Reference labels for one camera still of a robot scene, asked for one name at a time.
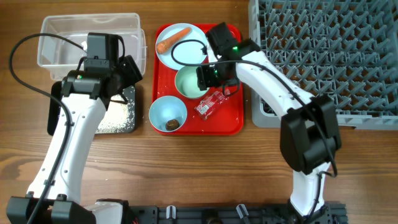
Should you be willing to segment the green bowl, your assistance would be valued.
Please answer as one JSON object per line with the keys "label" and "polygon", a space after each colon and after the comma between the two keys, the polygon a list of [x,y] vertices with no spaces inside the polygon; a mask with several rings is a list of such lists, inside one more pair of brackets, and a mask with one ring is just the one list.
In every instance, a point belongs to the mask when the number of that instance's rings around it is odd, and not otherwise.
{"label": "green bowl", "polygon": [[199,99],[210,90],[200,90],[198,87],[197,67],[182,67],[175,76],[177,91],[186,98]]}

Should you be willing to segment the white rice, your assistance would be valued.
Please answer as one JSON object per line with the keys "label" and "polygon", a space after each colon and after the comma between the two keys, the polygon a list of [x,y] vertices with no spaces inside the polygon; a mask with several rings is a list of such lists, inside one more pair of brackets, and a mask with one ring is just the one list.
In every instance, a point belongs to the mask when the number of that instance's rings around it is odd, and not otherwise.
{"label": "white rice", "polygon": [[100,122],[96,134],[131,133],[136,125],[136,89],[130,86],[123,90],[127,99],[125,104],[121,95],[114,95],[109,103],[108,110]]}

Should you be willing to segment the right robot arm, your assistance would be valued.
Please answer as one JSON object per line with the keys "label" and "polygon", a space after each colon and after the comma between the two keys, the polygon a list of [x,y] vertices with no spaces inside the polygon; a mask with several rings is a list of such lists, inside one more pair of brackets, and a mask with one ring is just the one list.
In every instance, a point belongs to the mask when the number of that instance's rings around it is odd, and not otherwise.
{"label": "right robot arm", "polygon": [[197,68],[198,87],[245,83],[280,119],[280,151],[293,170],[288,202],[292,223],[311,223],[326,214],[325,178],[338,174],[341,138],[334,102],[314,96],[288,79],[251,39],[238,42],[225,23],[206,33],[214,58]]}

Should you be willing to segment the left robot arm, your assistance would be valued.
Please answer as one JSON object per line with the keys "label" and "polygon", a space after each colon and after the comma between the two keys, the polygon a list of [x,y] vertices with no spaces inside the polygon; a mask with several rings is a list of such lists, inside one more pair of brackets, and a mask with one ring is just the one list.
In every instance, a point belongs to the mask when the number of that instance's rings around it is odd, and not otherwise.
{"label": "left robot arm", "polygon": [[123,38],[90,32],[86,56],[60,81],[56,97],[23,82],[21,85],[49,97],[60,112],[47,155],[24,197],[11,197],[6,215],[11,223],[137,223],[128,201],[99,199],[80,204],[83,170],[96,130],[114,95],[142,80],[134,59],[126,55]]}

